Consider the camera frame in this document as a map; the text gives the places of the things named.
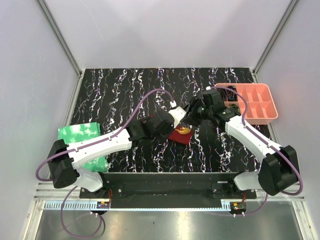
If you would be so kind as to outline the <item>gold spoon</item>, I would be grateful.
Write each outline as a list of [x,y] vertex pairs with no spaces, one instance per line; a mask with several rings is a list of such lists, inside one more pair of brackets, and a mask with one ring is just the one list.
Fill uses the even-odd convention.
[[191,129],[188,127],[177,127],[175,129],[180,135],[188,135],[191,132]]

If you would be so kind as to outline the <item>red cloth napkin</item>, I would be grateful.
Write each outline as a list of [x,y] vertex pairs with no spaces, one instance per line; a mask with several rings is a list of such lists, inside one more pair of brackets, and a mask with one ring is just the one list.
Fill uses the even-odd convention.
[[181,127],[178,125],[174,128],[174,118],[168,113],[163,112],[157,115],[149,115],[152,124],[152,135],[161,141],[171,140],[175,143],[188,145],[190,143],[193,131],[186,135],[179,134],[175,129]]

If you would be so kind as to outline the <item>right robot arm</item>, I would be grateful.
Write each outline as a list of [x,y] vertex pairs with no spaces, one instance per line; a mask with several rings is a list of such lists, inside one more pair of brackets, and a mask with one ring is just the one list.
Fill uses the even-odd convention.
[[230,197],[239,198],[246,190],[263,190],[270,196],[287,194],[286,189],[295,183],[299,183],[299,189],[294,194],[303,191],[298,156],[292,146],[283,147],[273,142],[251,126],[245,120],[245,114],[227,107],[219,87],[208,87],[202,96],[194,96],[184,107],[186,115],[182,121],[194,127],[200,126],[204,120],[210,121],[238,140],[260,162],[259,170],[239,173],[227,185]]

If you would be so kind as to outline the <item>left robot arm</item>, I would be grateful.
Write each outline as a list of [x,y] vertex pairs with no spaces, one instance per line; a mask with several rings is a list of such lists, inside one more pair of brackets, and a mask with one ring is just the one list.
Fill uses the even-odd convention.
[[89,140],[70,144],[62,139],[55,141],[47,163],[54,188],[76,185],[97,198],[103,198],[108,193],[108,186],[101,173],[85,169],[83,165],[99,157],[145,145],[154,139],[166,140],[184,116],[184,110],[175,108],[132,120],[127,126]]

